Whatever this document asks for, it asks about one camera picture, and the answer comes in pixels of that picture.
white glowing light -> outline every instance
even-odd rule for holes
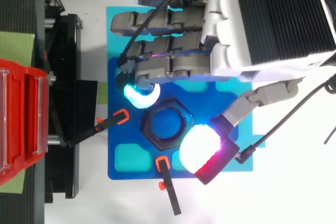
[[[189,172],[197,172],[220,150],[220,139],[208,125],[193,126],[180,146],[181,163]]]
[[[153,105],[160,96],[160,85],[155,84],[152,93],[141,94],[133,86],[127,84],[124,88],[124,96],[138,109],[145,109]]]

blue tray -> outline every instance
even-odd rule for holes
[[[120,37],[110,32],[110,24],[115,14],[136,11],[145,13],[147,7],[107,7],[107,53],[108,53],[108,115],[125,108],[130,119],[108,132],[108,175],[111,179],[161,178],[156,169],[155,159],[165,155],[171,164],[173,178],[194,177],[181,164],[179,149],[165,152],[156,149],[140,132],[140,119],[145,110],[135,108],[115,87],[118,73],[117,58],[129,41],[129,37]],[[152,36],[139,36],[137,40],[151,41]],[[161,85],[158,102],[177,98],[193,115],[194,124],[205,124],[208,120],[225,110],[244,91],[252,89],[250,83],[239,82],[231,78],[228,82],[189,82],[177,81]],[[160,113],[152,122],[155,132],[162,136],[173,135],[179,128],[178,117],[172,113]],[[241,149],[261,138],[252,133],[252,115],[235,128],[230,137]],[[253,171],[253,157],[240,165],[231,161],[224,172]]]

black cable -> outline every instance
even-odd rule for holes
[[[327,139],[326,140],[324,140],[324,144],[327,144],[328,142],[329,142],[329,140],[330,140],[330,138],[333,136],[333,134],[335,133],[335,131],[336,131],[336,126],[335,126],[335,128],[331,131],[331,133],[329,134],[329,136],[327,137]]]
[[[324,83],[320,84],[313,91],[311,91],[305,98],[303,98],[280,122],[278,122],[269,132],[266,133],[260,140],[252,145],[252,148],[257,148],[262,144],[267,138],[272,136],[295,112],[299,110],[313,95],[320,91],[324,87]]]
[[[246,149],[244,149],[240,153],[240,157],[236,158],[240,164],[243,164],[249,157],[252,156],[252,153],[256,150],[256,148],[262,144],[267,138],[272,136],[295,112],[299,110],[313,95],[315,95],[319,90],[325,88],[325,90],[330,94],[336,94],[336,74],[330,77],[326,82],[320,84],[313,91],[311,91],[305,98],[303,98],[280,122],[278,122],[269,132],[266,133],[260,140],[258,140],[255,144],[250,145]],[[326,144],[333,133],[336,131],[335,129],[331,132],[328,138],[325,140],[324,144]]]
[[[170,2],[171,0],[164,0],[156,9],[151,13],[151,15],[144,21],[144,23],[135,31],[130,41],[127,43],[124,51],[120,55],[118,59],[118,67],[121,67],[123,64],[127,62],[126,54],[128,50],[131,48],[133,42],[136,40],[138,35],[142,32],[142,30],[149,24],[150,21]]]

red storage bin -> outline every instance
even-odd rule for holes
[[[0,185],[25,168],[25,68],[0,60]]]
[[[0,59],[0,185],[47,151],[48,95],[46,73]]]

hexagonal nut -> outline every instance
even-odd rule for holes
[[[181,117],[179,131],[172,137],[160,138],[152,131],[152,120],[156,114],[165,109],[175,110]],[[176,98],[156,103],[149,107],[141,118],[141,133],[159,150],[166,151],[179,147],[184,136],[192,128],[194,118],[192,113]]]

